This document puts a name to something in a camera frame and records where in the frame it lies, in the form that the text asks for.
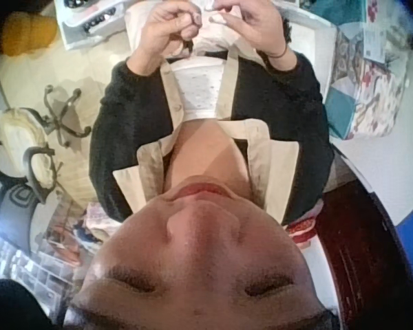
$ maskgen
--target bracelet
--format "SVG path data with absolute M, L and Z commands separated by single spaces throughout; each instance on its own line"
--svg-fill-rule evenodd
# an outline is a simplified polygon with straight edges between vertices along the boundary
M 277 55 L 277 56 L 271 56 L 271 55 L 269 55 L 269 54 L 266 54 L 266 55 L 268 55 L 268 57 L 270 57 L 270 58 L 282 58 L 282 57 L 286 54 L 287 51 L 288 51 L 288 44 L 286 44 L 286 46 L 285 46 L 284 51 L 282 52 L 282 54 Z

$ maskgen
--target beige apron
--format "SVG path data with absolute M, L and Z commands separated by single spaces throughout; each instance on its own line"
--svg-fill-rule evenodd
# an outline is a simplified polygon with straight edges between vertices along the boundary
M 248 142 L 248 171 L 254 203 L 281 223 L 292 188 L 299 146 L 297 142 L 271 140 L 268 126 L 262 120 L 229 121 L 239 69 L 238 54 L 236 47 L 231 47 L 228 52 L 215 109 L 216 117 L 231 138 Z M 137 152 L 137 166 L 113 172 L 133 213 L 163 193 L 165 175 L 162 159 L 173 150 L 184 119 L 178 82 L 167 61 L 162 63 L 160 73 L 174 132 L 157 142 L 141 146 Z

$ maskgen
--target dark wood cabinet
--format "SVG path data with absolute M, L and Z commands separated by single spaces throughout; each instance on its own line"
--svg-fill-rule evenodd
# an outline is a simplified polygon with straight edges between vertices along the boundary
M 353 181 L 325 194 L 317 218 L 347 329 L 407 329 L 397 324 L 409 315 L 410 271 L 394 226 L 380 210 Z

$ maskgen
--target hand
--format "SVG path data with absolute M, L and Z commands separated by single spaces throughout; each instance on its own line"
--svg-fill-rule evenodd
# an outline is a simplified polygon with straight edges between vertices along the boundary
M 188 1 L 164 1 L 151 12 L 142 29 L 138 48 L 127 61 L 136 74 L 148 76 L 162 57 L 182 49 L 183 41 L 198 35 L 202 26 L 200 9 Z
M 215 0 L 214 10 L 230 10 L 239 6 L 243 19 L 227 14 L 218 13 L 224 19 L 211 17 L 214 23 L 225 23 L 231 29 L 242 35 L 255 49 L 268 56 L 276 57 L 284 53 L 286 40 L 283 33 L 283 21 L 277 8 L 270 0 Z

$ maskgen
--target yellow object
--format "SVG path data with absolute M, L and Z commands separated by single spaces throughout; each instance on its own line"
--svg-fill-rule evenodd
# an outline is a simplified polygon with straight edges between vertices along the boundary
M 13 12 L 3 25 L 1 48 L 8 56 L 45 48 L 54 40 L 56 30 L 52 17 Z

